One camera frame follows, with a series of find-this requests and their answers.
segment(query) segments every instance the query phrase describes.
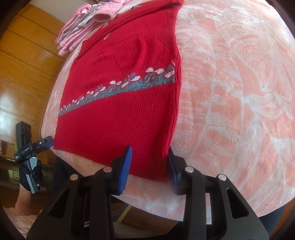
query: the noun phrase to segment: silver screw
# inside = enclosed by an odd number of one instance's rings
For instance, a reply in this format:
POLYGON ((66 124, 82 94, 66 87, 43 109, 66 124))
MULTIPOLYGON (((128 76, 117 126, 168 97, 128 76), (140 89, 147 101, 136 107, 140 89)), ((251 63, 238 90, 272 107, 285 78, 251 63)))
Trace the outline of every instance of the silver screw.
POLYGON ((226 180, 226 176, 224 174, 219 174, 218 175, 218 178, 221 180, 221 181, 225 181, 226 180))
POLYGON ((78 179, 78 175, 77 175, 77 174, 72 174, 72 175, 70 176, 70 179, 71 179, 72 181, 75 181, 75 180, 78 179))
POLYGON ((188 173, 192 173, 194 171, 194 168, 191 166, 187 166, 184 170, 188 173))
POLYGON ((105 173, 110 173, 112 170, 113 170, 113 169, 112 169, 112 167, 110 167, 110 166, 106 166, 106 167, 104 167, 104 172, 105 172, 105 173))

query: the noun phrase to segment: black glove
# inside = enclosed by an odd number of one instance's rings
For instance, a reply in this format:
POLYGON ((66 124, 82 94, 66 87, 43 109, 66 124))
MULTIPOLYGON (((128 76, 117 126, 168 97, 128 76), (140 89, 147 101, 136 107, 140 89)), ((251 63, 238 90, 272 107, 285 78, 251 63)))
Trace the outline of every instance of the black glove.
MULTIPOLYGON (((42 163, 41 163, 40 160, 37 161, 37 166, 34 167, 34 169, 32 170, 32 172, 33 172, 33 175, 32 175, 33 180, 37 184, 40 184, 40 182, 42 182, 42 176, 43 176, 43 173, 42 173, 42 163)), ((31 172, 30 172, 30 170, 25 165, 22 164, 19 167, 19 183, 21 185, 23 185, 23 187, 26 190, 31 191, 30 186, 29 186, 29 183, 28 183, 28 180, 27 180, 27 177, 26 177, 26 174, 27 175, 30 175, 31 172)))

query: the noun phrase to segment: white wall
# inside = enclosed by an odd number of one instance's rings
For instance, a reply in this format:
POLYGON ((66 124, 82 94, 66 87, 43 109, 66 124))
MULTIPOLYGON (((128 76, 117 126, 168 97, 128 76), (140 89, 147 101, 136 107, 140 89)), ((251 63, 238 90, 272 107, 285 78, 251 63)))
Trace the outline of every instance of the white wall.
POLYGON ((84 3, 95 4, 92 0, 32 0, 30 2, 64 23, 68 22, 84 3))

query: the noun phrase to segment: pink patterned blanket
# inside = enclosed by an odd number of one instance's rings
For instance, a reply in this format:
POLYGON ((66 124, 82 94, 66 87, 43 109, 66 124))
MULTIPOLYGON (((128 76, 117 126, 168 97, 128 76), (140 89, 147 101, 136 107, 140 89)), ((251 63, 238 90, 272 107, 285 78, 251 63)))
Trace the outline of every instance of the pink patterned blanket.
MULTIPOLYGON (((182 60, 179 115, 171 147, 203 174, 226 174, 258 216, 295 196, 295 40, 264 0, 185 0, 176 21, 182 60)), ((54 137, 70 67, 62 68, 42 136, 54 137)), ((82 175, 101 164, 53 151, 82 175)), ((182 220, 185 198, 169 184, 130 175, 123 201, 182 220)))

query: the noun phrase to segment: folded red garment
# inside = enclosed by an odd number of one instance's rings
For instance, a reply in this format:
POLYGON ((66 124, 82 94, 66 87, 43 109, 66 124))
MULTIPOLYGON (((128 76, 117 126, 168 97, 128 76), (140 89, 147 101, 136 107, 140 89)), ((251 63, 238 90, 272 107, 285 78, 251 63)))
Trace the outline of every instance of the folded red garment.
POLYGON ((131 145, 131 174, 168 179, 181 84, 175 38, 181 5, 141 4, 83 42, 61 99, 55 149, 109 165, 131 145))

